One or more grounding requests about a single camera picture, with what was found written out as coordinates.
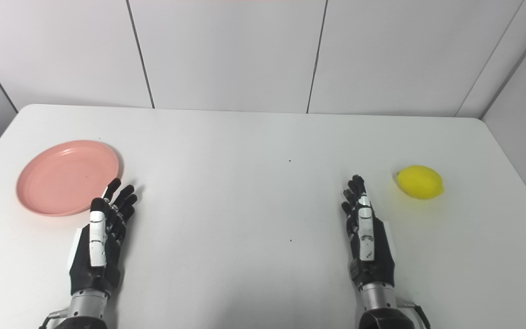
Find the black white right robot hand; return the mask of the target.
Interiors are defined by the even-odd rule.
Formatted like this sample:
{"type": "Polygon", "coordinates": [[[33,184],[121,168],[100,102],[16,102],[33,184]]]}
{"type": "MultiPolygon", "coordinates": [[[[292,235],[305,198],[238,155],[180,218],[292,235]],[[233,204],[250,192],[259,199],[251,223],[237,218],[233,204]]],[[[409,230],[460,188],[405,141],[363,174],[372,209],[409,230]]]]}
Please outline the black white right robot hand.
{"type": "Polygon", "coordinates": [[[386,225],[374,212],[364,179],[353,175],[343,196],[345,231],[352,254],[349,273],[353,283],[358,290],[376,282],[394,286],[395,261],[386,225]]]}

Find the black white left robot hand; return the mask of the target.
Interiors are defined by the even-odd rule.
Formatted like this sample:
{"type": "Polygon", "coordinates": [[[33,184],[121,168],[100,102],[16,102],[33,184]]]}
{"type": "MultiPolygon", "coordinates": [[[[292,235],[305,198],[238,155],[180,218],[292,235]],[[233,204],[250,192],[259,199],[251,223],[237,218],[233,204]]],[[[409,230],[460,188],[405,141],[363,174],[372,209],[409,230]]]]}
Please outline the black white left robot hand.
{"type": "Polygon", "coordinates": [[[89,223],[80,229],[73,244],[71,294],[98,290],[109,296],[119,286],[121,248],[138,200],[133,185],[125,186],[115,196],[121,184],[121,179],[114,178],[102,196],[90,204],[89,223]]]}

